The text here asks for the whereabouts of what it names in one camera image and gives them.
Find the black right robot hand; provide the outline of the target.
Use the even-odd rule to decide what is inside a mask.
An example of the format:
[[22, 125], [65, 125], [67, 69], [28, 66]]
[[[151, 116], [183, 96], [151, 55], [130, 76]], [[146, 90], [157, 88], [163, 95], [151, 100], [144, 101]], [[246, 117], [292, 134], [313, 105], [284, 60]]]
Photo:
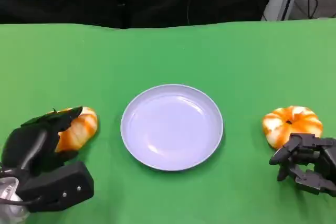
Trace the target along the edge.
[[291, 177], [297, 188], [335, 197], [335, 139], [292, 133], [289, 141], [269, 160], [279, 165], [277, 181]]

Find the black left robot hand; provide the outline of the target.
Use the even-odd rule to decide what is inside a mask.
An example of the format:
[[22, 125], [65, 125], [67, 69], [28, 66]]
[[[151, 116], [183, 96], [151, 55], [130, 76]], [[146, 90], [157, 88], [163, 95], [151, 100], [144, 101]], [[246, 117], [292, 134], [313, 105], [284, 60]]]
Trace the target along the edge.
[[59, 133], [71, 127], [83, 107], [52, 111], [23, 123], [6, 140], [1, 156], [1, 177], [40, 174], [64, 165], [77, 150], [56, 151]]

